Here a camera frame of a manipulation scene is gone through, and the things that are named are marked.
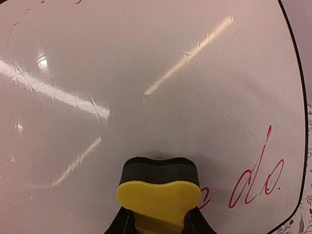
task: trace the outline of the scratch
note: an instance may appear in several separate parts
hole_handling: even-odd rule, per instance
[[[30,93],[30,98],[32,100],[32,103],[33,104],[37,104],[40,107],[40,109],[42,109],[44,111],[45,106],[40,101],[40,98],[37,95],[33,95],[33,94],[36,94],[36,93],[37,93],[36,91],[33,91],[32,93]]]
[[[16,74],[16,64],[15,63],[14,63],[14,71],[15,71],[15,74]],[[15,77],[15,92],[16,92],[16,95],[19,92],[18,78],[17,77]]]
[[[194,90],[190,90],[190,92],[196,94],[197,96],[205,99],[202,95],[198,94],[197,92],[195,92]],[[258,142],[257,138],[255,138],[254,134],[248,130],[248,128],[246,128],[245,126],[243,126],[242,124],[240,124],[237,120],[235,120],[234,118],[232,118],[228,113],[226,113],[224,110],[222,110],[220,107],[218,107],[217,105],[213,104],[210,100],[207,100],[212,106],[214,106],[215,108],[217,108],[218,110],[220,110],[221,112],[223,112],[227,117],[229,117],[232,121],[234,121],[237,125],[239,125],[240,127],[242,127],[243,129],[245,129],[250,135],[253,136],[254,140],[256,142]]]
[[[189,52],[181,51],[182,53],[186,54],[187,56],[194,57],[194,55],[191,55]]]
[[[15,117],[15,133],[16,133],[17,137],[19,137],[19,117],[17,114]]]
[[[233,25],[235,25],[233,16],[231,16],[231,22],[232,22]]]
[[[11,79],[12,79],[12,67],[10,67],[10,78],[9,78],[9,80],[11,80]]]
[[[218,24],[218,33],[222,36],[222,29],[220,29],[220,25]]]
[[[37,92],[42,86],[44,86],[46,84],[46,82],[48,82],[53,76],[51,76],[50,78],[46,79],[37,89],[34,89],[33,92]]]
[[[93,100],[93,98],[91,97],[91,95],[89,95],[89,96],[90,96],[91,103],[92,103],[92,105],[93,105],[94,111],[95,111],[95,113],[96,113],[98,123],[99,123],[99,125],[101,125],[100,118],[99,118],[98,111],[97,111],[97,109],[96,109],[96,105],[95,105],[95,103],[94,103],[94,100]]]
[[[209,33],[207,34],[207,38],[208,38],[208,41],[209,41],[210,46],[212,46],[213,44],[212,44],[212,42],[211,42],[211,37],[210,37],[210,34],[209,34]]]
[[[10,39],[11,35],[12,35],[12,30],[10,31],[9,38],[6,40],[6,43],[5,43],[4,48],[6,48],[6,46],[8,45],[8,43],[9,43],[9,39]]]
[[[77,116],[77,89],[75,88],[75,114]]]
[[[14,64],[14,71],[15,71],[15,75],[12,77],[10,77],[10,79],[9,79],[9,81],[8,81],[8,83],[10,83],[12,80],[15,80],[15,78],[17,79],[17,77],[19,76],[19,75],[22,75],[22,77],[25,79],[25,81],[26,81],[26,87],[27,87],[27,89],[28,90],[32,90],[32,88],[31,88],[31,86],[28,84],[28,82],[27,82],[27,80],[26,80],[26,78],[25,78],[25,74],[24,74],[24,71],[26,70],[26,69],[28,69],[28,67],[25,67],[24,68],[24,70],[22,70],[19,66],[18,66],[18,64],[16,63],[16,61],[15,60],[13,60],[13,59],[11,59],[10,58],[10,60],[13,62],[13,64]]]
[[[14,60],[11,59],[11,61],[14,63],[14,66],[15,66],[15,74],[16,74],[15,76],[16,76],[16,78],[17,78],[17,76],[22,75],[22,77],[25,80],[26,88],[28,89],[28,91],[30,93],[32,93],[34,90],[33,90],[32,86],[29,84],[29,82],[28,82],[28,80],[26,78],[27,77],[26,70],[29,68],[29,66],[26,66],[23,69],[21,69],[19,67],[19,65],[16,63],[16,59],[14,59]]]
[[[81,153],[80,153],[80,150],[78,150],[78,157],[79,157],[79,166],[81,166]]]
[[[93,105],[94,111],[95,111],[96,116],[97,116],[98,125],[99,125],[99,126],[101,126],[101,121],[100,121],[100,118],[99,118],[98,111],[97,111],[97,109],[96,109],[96,104],[95,104],[95,102],[94,102],[93,98],[91,97],[91,95],[89,95],[89,96],[90,96],[91,103],[92,103],[92,105]],[[100,135],[100,139],[101,139],[101,141],[102,141],[101,129],[100,129],[99,131],[100,131],[100,133],[99,133],[99,135]]]
[[[54,101],[54,93],[55,93],[55,80],[53,80],[53,90],[52,90],[52,100]]]

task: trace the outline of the black border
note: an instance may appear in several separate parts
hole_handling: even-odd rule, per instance
[[[295,41],[295,38],[294,38],[294,35],[293,35],[293,30],[292,30],[291,24],[290,24],[290,22],[289,22],[289,20],[287,18],[287,14],[286,14],[285,8],[283,6],[282,0],[278,0],[278,3],[279,3],[279,6],[281,7],[281,10],[283,12],[286,24],[288,26],[289,33],[290,33],[291,38],[292,38],[292,44],[293,44],[293,47],[294,47],[294,50],[295,50],[295,53],[296,53],[298,67],[299,67],[299,72],[300,72],[300,77],[301,77],[303,102],[304,102],[304,114],[305,114],[305,122],[306,122],[306,146],[305,146],[304,168],[303,168],[303,175],[302,175],[303,178],[302,178],[299,202],[298,202],[295,210],[293,211],[293,213],[284,222],[282,222],[280,225],[278,225],[273,230],[269,231],[267,234],[271,234],[271,233],[277,231],[277,229],[279,229],[283,225],[285,225],[294,216],[294,214],[297,212],[297,210],[299,208],[299,205],[300,205],[301,200],[302,200],[302,195],[303,195],[303,190],[304,190],[305,180],[306,180],[307,163],[308,163],[308,143],[309,143],[308,102],[307,102],[307,93],[306,93],[306,87],[305,87],[305,83],[304,83],[303,70],[302,70],[302,65],[301,65],[301,61],[300,61],[299,51],[298,51],[297,44],[296,44],[296,41]]]

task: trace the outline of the whiteboard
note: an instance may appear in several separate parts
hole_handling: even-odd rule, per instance
[[[104,232],[134,156],[192,160],[220,234],[298,208],[306,98],[278,1],[9,0],[0,16],[2,233]]]

